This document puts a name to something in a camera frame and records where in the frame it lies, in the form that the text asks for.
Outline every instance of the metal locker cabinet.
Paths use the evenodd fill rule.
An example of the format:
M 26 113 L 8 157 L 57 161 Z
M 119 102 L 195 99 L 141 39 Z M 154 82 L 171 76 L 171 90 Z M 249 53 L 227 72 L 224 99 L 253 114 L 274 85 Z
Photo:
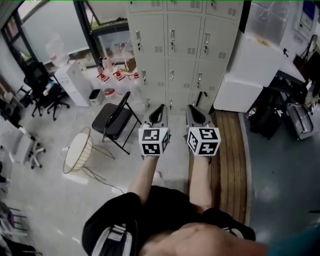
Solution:
M 194 59 L 168 59 L 168 88 L 191 90 L 196 61 Z
M 169 56 L 197 56 L 201 17 L 186 14 L 168 14 Z
M 202 12 L 202 1 L 167 1 L 168 11 Z
M 145 108 L 151 109 L 158 107 L 160 104 L 166 104 L 166 90 L 161 88 L 144 88 L 143 98 Z
M 162 11 L 162 1 L 128 1 L 130 13 Z
M 190 100 L 192 105 L 197 104 L 199 95 L 200 95 L 200 91 L 193 92 L 193 94 L 191 96 L 191 100 Z M 198 102 L 198 107 L 203 109 L 204 111 L 209 112 L 214 101 L 215 101 L 216 95 L 217 95 L 216 93 L 211 94 L 208 91 L 202 91 L 201 96 L 200 96 L 200 100 Z
M 138 15 L 130 18 L 129 27 L 135 55 L 165 55 L 164 16 Z
M 200 59 L 226 62 L 232 52 L 237 31 L 233 20 L 206 17 Z
M 166 68 L 164 58 L 137 58 L 137 67 L 142 89 L 166 88 Z
M 217 94 L 225 74 L 225 68 L 226 65 L 221 62 L 200 60 L 194 73 L 193 90 L 208 91 L 210 89 Z
M 235 20 L 238 15 L 241 15 L 240 4 L 242 4 L 241 1 L 207 1 L 206 14 Z
M 167 107 L 169 114 L 184 114 L 189 104 L 190 91 L 188 90 L 168 90 Z

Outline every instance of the locker vent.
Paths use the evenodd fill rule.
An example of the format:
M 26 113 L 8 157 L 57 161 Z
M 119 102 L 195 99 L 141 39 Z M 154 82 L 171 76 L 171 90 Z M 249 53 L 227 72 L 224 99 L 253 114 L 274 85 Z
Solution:
M 200 9 L 200 1 L 191 1 L 190 7 Z
M 194 55 L 196 53 L 196 48 L 188 48 L 188 54 Z
M 233 8 L 228 9 L 228 15 L 236 16 L 237 10 Z
M 164 51 L 164 48 L 163 48 L 163 46 L 155 46 L 154 51 L 156 53 L 162 53 Z
M 226 54 L 225 52 L 220 51 L 218 58 L 219 58 L 219 59 L 225 59 L 225 58 L 226 58 L 226 55 L 227 55 L 227 54 Z
M 151 6 L 152 7 L 160 7 L 161 6 L 161 3 L 160 3 L 160 1 L 151 1 Z

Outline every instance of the floor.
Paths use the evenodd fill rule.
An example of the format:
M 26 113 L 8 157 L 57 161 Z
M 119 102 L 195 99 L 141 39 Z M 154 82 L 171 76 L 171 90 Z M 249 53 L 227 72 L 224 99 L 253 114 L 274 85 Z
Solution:
M 320 107 L 314 111 L 320 125 Z M 271 140 L 250 132 L 245 119 L 251 160 L 250 226 L 259 242 L 270 244 L 320 223 L 320 133 L 297 140 L 283 124 Z
M 118 103 L 119 98 L 109 100 Z M 120 195 L 120 192 L 93 180 L 82 171 L 63 174 L 64 157 L 72 139 L 84 127 L 91 127 L 93 120 L 103 105 L 76 107 L 69 99 L 70 109 L 58 110 L 57 120 L 52 113 L 36 114 L 31 117 L 33 106 L 24 113 L 20 124 L 33 133 L 46 148 L 39 157 L 43 168 L 31 169 L 29 165 L 14 163 L 7 194 L 1 194 L 1 200 L 9 207 L 18 208 L 27 216 L 32 243 L 45 256 L 86 255 L 81 246 L 82 228 L 85 221 L 106 201 Z M 143 118 L 142 104 L 130 104 L 138 116 Z M 125 129 L 120 142 L 134 124 L 132 118 Z M 187 192 L 189 152 L 183 135 L 186 132 L 184 115 L 170 115 L 169 127 L 171 139 L 157 169 L 162 172 L 169 188 Z M 142 162 L 136 128 L 125 148 L 131 153 L 126 155 L 111 141 L 101 142 L 101 134 L 91 130 L 95 146 L 110 150 L 116 160 L 108 158 L 93 149 L 87 166 L 103 176 L 107 183 L 126 192 Z

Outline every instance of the white cabinet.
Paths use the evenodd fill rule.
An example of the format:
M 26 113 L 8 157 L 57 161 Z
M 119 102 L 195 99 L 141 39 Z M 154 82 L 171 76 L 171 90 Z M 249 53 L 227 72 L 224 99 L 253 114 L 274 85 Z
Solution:
M 193 59 L 169 58 L 168 88 L 191 90 L 196 61 Z
M 129 26 L 136 55 L 165 55 L 164 16 L 162 14 L 133 16 L 130 18 Z
M 184 114 L 189 104 L 190 92 L 187 90 L 167 91 L 168 112 L 171 114 Z
M 193 89 L 217 94 L 225 68 L 220 62 L 200 60 L 194 74 Z
M 218 17 L 206 17 L 200 58 L 211 61 L 228 61 L 237 30 L 232 20 L 221 22 Z
M 202 12 L 202 1 L 167 1 L 168 11 Z
M 169 56 L 197 56 L 200 24 L 200 16 L 168 14 Z
M 242 4 L 239 1 L 206 1 L 206 14 L 235 20 L 241 15 L 239 3 Z
M 166 90 L 161 88 L 144 88 L 143 97 L 145 107 L 148 109 L 158 107 L 160 104 L 166 104 Z
M 166 87 L 166 68 L 164 58 L 139 57 L 139 77 L 142 88 Z
M 162 1 L 128 1 L 130 13 L 162 11 Z

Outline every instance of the locker handle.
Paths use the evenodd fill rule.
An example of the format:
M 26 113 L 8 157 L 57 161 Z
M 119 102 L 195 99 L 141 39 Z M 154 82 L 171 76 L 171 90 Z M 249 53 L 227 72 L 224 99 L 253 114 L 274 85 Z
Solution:
M 198 81 L 196 82 L 198 89 L 199 89 L 201 79 L 202 79 L 202 73 L 198 73 Z
M 209 40 L 210 40 L 210 34 L 209 34 L 209 33 L 205 33 L 204 44 L 205 44 L 205 45 L 209 44 Z
M 173 70 L 170 70 L 170 80 L 172 81 L 174 79 L 175 72 Z
M 146 102 L 148 103 L 148 108 L 150 108 L 150 98 L 146 98 Z
M 174 41 L 175 40 L 175 30 L 171 29 L 170 30 L 170 41 Z
M 136 31 L 135 34 L 136 34 L 136 40 L 140 42 L 141 41 L 140 31 Z
M 145 70 L 141 70 L 141 74 L 142 74 L 144 85 L 146 85 L 146 75 L 147 75 L 147 73 L 146 73 Z

